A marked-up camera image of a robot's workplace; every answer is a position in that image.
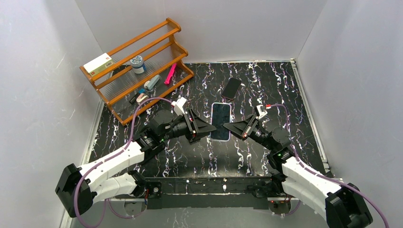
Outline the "blue white round jar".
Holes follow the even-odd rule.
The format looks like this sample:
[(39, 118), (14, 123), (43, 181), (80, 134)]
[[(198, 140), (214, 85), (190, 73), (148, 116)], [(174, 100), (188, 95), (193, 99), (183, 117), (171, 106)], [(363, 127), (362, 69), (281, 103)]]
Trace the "blue white round jar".
[(130, 64), (135, 74), (142, 74), (146, 72), (146, 67), (142, 56), (140, 55), (135, 56), (130, 60)]

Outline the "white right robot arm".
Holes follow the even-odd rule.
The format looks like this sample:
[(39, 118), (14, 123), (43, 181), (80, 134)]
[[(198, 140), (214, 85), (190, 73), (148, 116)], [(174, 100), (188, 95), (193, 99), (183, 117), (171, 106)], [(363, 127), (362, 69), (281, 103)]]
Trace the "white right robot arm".
[(278, 171), (271, 178), (274, 191), (296, 197), (318, 213), (330, 228), (365, 228), (373, 222), (355, 185), (321, 178), (320, 172), (297, 160), (286, 129), (277, 127), (269, 132), (255, 115), (225, 123), (223, 127), (239, 139), (251, 138), (269, 149), (269, 164)]

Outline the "black phone near left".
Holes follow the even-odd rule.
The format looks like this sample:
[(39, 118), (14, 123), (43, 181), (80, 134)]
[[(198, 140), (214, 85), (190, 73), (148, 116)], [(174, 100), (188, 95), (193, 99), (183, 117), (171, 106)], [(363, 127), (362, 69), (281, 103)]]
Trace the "black phone near left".
[(152, 144), (151, 146), (148, 145), (141, 149), (141, 152), (144, 153), (144, 160), (140, 162), (140, 165), (143, 165), (158, 155), (160, 152), (164, 151), (166, 148), (166, 144), (163, 142), (157, 142)]

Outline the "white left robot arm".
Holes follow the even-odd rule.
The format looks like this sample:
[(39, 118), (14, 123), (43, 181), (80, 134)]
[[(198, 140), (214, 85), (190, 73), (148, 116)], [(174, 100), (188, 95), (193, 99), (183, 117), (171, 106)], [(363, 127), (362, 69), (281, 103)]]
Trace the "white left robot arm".
[(216, 127), (196, 115), (192, 109), (174, 117), (167, 110), (157, 114), (129, 141), (114, 152), (77, 167), (66, 166), (55, 189), (71, 218), (82, 215), (98, 201), (117, 195), (140, 196), (146, 186), (137, 171), (115, 174), (134, 165), (144, 164), (166, 148), (166, 141), (185, 136), (190, 143), (199, 141)]

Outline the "black phone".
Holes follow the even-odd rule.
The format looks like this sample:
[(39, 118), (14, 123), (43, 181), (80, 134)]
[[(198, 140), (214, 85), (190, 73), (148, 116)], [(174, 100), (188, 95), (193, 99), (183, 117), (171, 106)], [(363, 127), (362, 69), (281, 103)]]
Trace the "black phone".
[(152, 144), (151, 146), (148, 145), (141, 149), (141, 152), (144, 153), (144, 160), (140, 162), (140, 165), (143, 165), (158, 155), (160, 152), (164, 151), (166, 148), (166, 144), (163, 142), (157, 142)]
[(228, 81), (228, 83), (226, 84), (226, 86), (224, 87), (221, 96), (229, 99), (229, 100), (233, 100), (240, 88), (242, 84), (242, 81), (237, 79), (237, 78), (233, 78), (231, 77)]

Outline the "pink marker pen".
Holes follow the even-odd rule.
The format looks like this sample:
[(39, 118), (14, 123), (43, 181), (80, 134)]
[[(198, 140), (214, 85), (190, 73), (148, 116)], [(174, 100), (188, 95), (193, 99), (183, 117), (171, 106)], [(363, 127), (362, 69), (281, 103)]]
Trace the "pink marker pen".
[(175, 73), (176, 66), (177, 66), (177, 63), (174, 63), (174, 64), (171, 66), (171, 68), (170, 68), (170, 70), (169, 70), (169, 72), (168, 72), (168, 75), (167, 75), (167, 77), (166, 77), (166, 79), (165, 79), (165, 81), (164, 81), (164, 84), (165, 84), (165, 85), (169, 85), (169, 84), (170, 84), (171, 79), (172, 79), (172, 77), (173, 77), (173, 75), (174, 75), (174, 73)]

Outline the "white cardboard box on shelf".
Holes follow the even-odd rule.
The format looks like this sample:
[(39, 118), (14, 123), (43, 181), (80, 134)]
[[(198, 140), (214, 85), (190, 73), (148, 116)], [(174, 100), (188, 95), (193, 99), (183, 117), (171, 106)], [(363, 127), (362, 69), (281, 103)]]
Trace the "white cardboard box on shelf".
[(83, 67), (90, 76), (95, 76), (113, 64), (113, 59), (107, 53), (103, 53), (90, 62), (84, 64)]

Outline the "black phone far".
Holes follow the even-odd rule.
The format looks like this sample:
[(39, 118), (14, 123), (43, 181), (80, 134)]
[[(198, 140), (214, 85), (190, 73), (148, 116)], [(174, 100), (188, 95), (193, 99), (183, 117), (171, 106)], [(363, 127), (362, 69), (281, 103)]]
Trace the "black phone far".
[(228, 83), (226, 84), (226, 86), (224, 87), (221, 96), (229, 99), (229, 100), (233, 100), (240, 88), (242, 84), (242, 81), (237, 79), (237, 78), (233, 78), (231, 77), (228, 81)]

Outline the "black front base bar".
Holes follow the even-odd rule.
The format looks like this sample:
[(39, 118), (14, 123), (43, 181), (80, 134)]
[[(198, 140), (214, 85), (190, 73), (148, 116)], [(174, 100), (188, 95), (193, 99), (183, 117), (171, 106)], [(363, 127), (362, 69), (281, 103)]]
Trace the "black front base bar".
[(146, 178), (148, 209), (269, 209), (289, 201), (270, 177)]

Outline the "orange wooden shelf rack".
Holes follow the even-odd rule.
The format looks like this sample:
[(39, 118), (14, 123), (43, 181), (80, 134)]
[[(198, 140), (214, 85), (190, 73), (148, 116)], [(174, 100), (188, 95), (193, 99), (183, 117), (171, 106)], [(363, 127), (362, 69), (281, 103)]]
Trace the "orange wooden shelf rack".
[(194, 73), (184, 64), (188, 51), (175, 38), (181, 31), (171, 18), (82, 65), (106, 107), (122, 124), (149, 97), (165, 97)]

